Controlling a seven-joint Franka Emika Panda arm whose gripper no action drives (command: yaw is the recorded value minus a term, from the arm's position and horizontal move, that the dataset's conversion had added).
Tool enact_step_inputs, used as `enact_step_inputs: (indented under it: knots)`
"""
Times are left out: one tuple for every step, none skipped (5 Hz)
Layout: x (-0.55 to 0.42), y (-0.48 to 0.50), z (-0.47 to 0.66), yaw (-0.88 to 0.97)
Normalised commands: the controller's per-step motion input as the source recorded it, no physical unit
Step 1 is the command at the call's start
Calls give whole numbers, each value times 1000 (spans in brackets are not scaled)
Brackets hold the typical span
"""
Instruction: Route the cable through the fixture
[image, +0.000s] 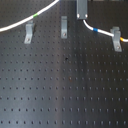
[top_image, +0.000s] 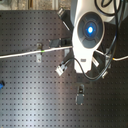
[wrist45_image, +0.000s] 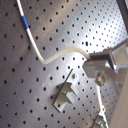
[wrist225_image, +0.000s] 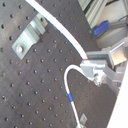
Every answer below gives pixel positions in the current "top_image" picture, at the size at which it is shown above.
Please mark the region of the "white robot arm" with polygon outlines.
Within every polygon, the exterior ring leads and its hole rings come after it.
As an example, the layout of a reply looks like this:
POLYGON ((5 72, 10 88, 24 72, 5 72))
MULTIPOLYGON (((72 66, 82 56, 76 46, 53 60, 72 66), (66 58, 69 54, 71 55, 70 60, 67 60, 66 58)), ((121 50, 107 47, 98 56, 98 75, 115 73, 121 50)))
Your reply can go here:
POLYGON ((52 48, 72 45, 74 69, 77 73, 91 70, 93 54, 100 46, 105 26, 94 0, 72 0, 70 10, 72 37, 50 41, 52 48))

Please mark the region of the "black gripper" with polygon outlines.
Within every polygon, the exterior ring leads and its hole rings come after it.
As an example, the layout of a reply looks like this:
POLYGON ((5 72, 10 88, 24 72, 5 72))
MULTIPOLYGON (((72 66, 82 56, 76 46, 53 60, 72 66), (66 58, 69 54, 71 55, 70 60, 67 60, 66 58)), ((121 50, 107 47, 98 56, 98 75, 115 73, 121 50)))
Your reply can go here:
POLYGON ((49 41, 50 48, 66 47, 66 46, 71 46, 71 45, 72 45, 72 41, 70 38, 51 39, 49 41))

